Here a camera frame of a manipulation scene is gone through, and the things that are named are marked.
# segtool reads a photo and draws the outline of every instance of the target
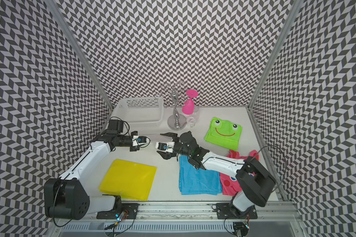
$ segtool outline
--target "white arm segment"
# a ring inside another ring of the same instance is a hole
[[[60,178],[66,178],[66,180],[76,178],[80,181],[84,188],[89,176],[98,166],[100,161],[105,158],[110,151],[108,143],[104,143],[103,141],[94,141],[91,143],[89,149],[66,172],[61,174]],[[109,211],[114,207],[114,204],[114,196],[106,195],[90,197],[90,205],[88,207],[87,214]]]
[[[110,151],[108,143],[94,141],[88,150],[66,172],[61,174],[60,178],[66,178],[66,180],[76,178],[84,187],[91,173]]]
[[[203,156],[202,164],[206,169],[215,170],[236,179],[236,172],[241,169],[244,160],[232,159],[208,152]]]
[[[215,170],[236,179],[236,172],[243,166],[244,160],[232,159],[214,154],[213,152],[208,152],[203,156],[202,164],[206,169]],[[242,212],[254,205],[254,203],[245,196],[243,191],[236,194],[232,200],[232,204]]]

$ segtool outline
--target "yellow cloth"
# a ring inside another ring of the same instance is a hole
[[[152,188],[157,168],[116,159],[106,173],[99,190],[120,195],[122,199],[146,201]]]

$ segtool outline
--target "round metal base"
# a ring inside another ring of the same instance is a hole
[[[183,115],[179,115],[178,119],[175,119],[174,115],[167,119],[167,125],[173,130],[181,130],[186,126],[186,118]]]

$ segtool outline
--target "pink towel with dots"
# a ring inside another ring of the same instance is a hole
[[[252,150],[249,156],[255,156],[255,154],[257,154],[257,151]],[[239,152],[233,150],[229,150],[229,154],[227,155],[227,157],[233,159],[244,159],[244,160],[248,158],[247,156],[240,156]],[[242,190],[239,182],[236,179],[233,179],[226,174],[220,173],[220,183],[222,183],[223,186],[223,195],[233,196],[237,192],[240,192]]]

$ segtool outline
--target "white plastic basket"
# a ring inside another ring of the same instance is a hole
[[[116,106],[114,116],[133,127],[156,127],[162,122],[164,102],[154,97],[123,98]]]

